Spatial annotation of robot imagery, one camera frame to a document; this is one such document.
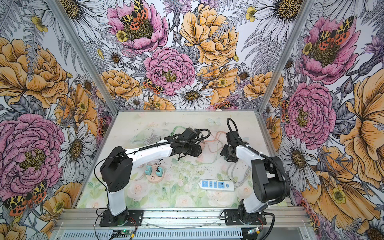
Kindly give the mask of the white blue power strip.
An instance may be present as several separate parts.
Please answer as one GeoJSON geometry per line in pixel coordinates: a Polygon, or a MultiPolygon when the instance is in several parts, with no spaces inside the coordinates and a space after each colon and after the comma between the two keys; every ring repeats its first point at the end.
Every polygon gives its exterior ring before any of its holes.
{"type": "Polygon", "coordinates": [[[223,192],[235,191],[234,183],[230,181],[202,179],[199,182],[199,187],[202,190],[207,190],[207,191],[223,191],[223,192]]]}

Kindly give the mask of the teal charger plug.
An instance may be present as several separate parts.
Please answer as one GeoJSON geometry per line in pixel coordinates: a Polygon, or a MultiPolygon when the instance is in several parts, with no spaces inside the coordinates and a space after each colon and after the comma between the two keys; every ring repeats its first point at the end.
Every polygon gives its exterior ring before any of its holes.
{"type": "Polygon", "coordinates": [[[164,169],[162,167],[157,167],[156,169],[156,176],[157,177],[162,177],[164,174],[164,169]]]}
{"type": "Polygon", "coordinates": [[[152,166],[147,165],[147,166],[146,166],[146,170],[145,170],[145,174],[146,174],[147,176],[151,176],[151,175],[152,175],[152,171],[153,171],[152,166]]]}

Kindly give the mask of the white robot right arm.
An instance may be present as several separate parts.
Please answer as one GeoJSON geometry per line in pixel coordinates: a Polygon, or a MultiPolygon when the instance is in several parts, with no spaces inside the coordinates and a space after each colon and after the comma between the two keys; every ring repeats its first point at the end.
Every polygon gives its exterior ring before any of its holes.
{"type": "Polygon", "coordinates": [[[268,157],[253,149],[235,131],[226,133],[227,144],[221,156],[228,162],[244,161],[252,170],[254,193],[240,200],[237,218],[249,225],[263,223],[263,215],[268,207],[281,203],[290,195],[290,185],[279,157],[268,157]]]}

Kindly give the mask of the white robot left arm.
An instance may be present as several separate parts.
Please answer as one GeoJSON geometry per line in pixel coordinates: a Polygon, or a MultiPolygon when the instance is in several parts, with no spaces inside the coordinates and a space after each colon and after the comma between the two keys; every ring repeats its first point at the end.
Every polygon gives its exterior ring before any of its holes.
{"type": "Polygon", "coordinates": [[[165,137],[158,142],[136,149],[115,147],[100,167],[106,184],[107,209],[102,213],[101,227],[119,227],[126,224],[141,225],[139,216],[143,211],[130,213],[125,201],[125,188],[131,179],[132,170],[148,162],[174,155],[179,158],[202,154],[200,143],[211,135],[208,129],[186,128],[181,134],[165,137]]]}

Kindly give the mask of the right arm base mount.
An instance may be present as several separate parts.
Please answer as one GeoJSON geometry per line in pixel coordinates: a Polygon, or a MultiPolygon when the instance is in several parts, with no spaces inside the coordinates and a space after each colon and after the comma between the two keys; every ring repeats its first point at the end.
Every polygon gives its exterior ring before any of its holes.
{"type": "Polygon", "coordinates": [[[225,209],[224,221],[227,226],[261,226],[267,224],[265,215],[260,213],[249,214],[246,211],[239,209],[225,209]]]}

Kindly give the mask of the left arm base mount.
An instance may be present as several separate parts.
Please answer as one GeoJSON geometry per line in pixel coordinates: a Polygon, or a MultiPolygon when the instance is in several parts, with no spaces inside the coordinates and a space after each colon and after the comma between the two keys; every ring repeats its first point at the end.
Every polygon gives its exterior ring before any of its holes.
{"type": "Polygon", "coordinates": [[[114,216],[110,210],[106,210],[102,213],[100,227],[140,227],[144,212],[144,210],[125,210],[114,216]]]}

